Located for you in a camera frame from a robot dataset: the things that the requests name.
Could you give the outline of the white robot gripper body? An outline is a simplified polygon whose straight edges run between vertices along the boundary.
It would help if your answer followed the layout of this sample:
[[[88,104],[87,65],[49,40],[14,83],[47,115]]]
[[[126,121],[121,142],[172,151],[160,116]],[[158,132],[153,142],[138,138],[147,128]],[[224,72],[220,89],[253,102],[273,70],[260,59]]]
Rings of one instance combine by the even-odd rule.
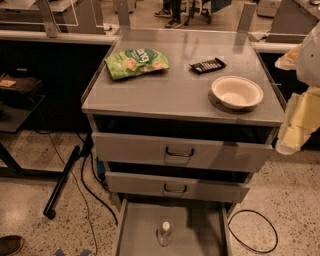
[[[320,22],[304,38],[299,49],[296,74],[310,87],[320,87]]]

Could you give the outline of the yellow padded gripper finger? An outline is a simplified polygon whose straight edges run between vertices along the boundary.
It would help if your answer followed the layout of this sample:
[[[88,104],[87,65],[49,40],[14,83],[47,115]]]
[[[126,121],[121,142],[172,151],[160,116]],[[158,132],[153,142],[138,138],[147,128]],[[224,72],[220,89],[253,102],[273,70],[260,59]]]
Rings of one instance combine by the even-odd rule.
[[[295,70],[301,45],[289,50],[275,62],[275,67],[282,70]]]
[[[276,151],[293,155],[320,128],[320,88],[309,87],[301,95],[293,93],[285,110],[280,127]]]

